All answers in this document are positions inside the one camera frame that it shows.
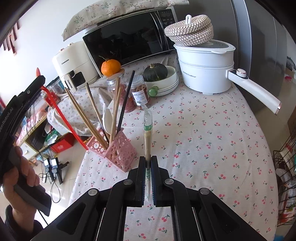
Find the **cooker lid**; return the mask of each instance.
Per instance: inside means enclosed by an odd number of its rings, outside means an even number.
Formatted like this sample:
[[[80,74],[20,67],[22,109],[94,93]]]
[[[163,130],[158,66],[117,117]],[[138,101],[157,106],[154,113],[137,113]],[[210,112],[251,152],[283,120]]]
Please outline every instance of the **cooker lid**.
[[[227,53],[235,51],[235,47],[229,43],[219,41],[219,40],[209,40],[203,44],[193,45],[193,46],[179,46],[174,44],[176,49],[186,50],[190,52],[212,52],[212,53]]]

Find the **red plastic rod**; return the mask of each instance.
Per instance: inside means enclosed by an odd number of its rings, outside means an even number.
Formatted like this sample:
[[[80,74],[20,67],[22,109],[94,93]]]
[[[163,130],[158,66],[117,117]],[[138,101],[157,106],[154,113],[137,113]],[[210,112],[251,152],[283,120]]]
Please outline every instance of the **red plastic rod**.
[[[57,106],[56,102],[54,101],[54,98],[52,97],[52,95],[50,93],[50,91],[46,87],[44,87],[44,86],[42,86],[40,89],[43,90],[43,91],[45,91],[47,93],[49,99],[53,103],[53,105],[56,108],[57,112],[59,113],[59,115],[61,116],[61,118],[63,119],[63,121],[67,125],[67,127],[69,128],[69,130],[72,132],[72,134],[74,135],[74,137],[76,138],[76,140],[84,147],[84,149],[88,150],[88,148],[86,147],[86,145],[83,143],[83,141],[80,139],[80,137],[73,130],[72,126],[69,124],[69,122],[67,121],[67,119],[65,118],[65,116],[63,115],[63,113],[61,112],[60,108]]]

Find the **red box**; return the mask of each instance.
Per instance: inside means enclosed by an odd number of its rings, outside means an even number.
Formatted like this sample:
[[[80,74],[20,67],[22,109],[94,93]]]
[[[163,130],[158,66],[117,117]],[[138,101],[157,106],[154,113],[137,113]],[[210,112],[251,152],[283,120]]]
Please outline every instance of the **red box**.
[[[60,141],[50,147],[50,149],[56,153],[60,153],[64,150],[69,149],[74,144],[75,137],[72,133],[68,133]]]

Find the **jar lid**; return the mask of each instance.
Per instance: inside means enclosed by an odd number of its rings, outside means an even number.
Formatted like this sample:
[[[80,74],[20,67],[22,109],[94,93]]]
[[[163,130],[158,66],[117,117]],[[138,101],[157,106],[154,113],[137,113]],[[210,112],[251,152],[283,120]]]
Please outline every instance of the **jar lid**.
[[[131,89],[134,89],[144,83],[144,78],[142,75],[135,75],[133,77],[133,82],[131,84]]]
[[[235,51],[235,47],[232,44],[211,39],[208,42],[192,46],[180,46],[174,44],[177,50],[183,50],[187,52],[209,52],[209,53],[227,53]]]
[[[116,83],[116,78],[117,77],[120,77],[123,78],[123,75],[124,75],[124,72],[125,70],[124,69],[121,69],[118,73],[114,74],[114,75],[111,75],[109,77],[107,77],[107,84],[108,85],[113,85]]]
[[[181,36],[190,33],[194,33],[198,30],[205,28],[210,25],[211,20],[207,15],[198,15],[191,17],[186,16],[186,20],[173,23],[164,29],[165,35],[168,37]]]

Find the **human hand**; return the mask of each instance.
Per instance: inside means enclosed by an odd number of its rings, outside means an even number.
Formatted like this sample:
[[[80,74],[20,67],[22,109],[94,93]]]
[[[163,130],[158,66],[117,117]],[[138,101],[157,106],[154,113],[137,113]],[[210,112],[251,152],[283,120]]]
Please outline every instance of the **human hand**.
[[[40,183],[39,176],[35,174],[28,160],[22,156],[22,149],[16,146],[15,151],[20,157],[21,172],[26,176],[28,186],[38,186]],[[19,171],[16,167],[13,167],[3,175],[3,194],[12,207],[12,215],[17,224],[24,230],[32,232],[36,208],[25,202],[14,191],[13,186],[17,184],[18,177]]]

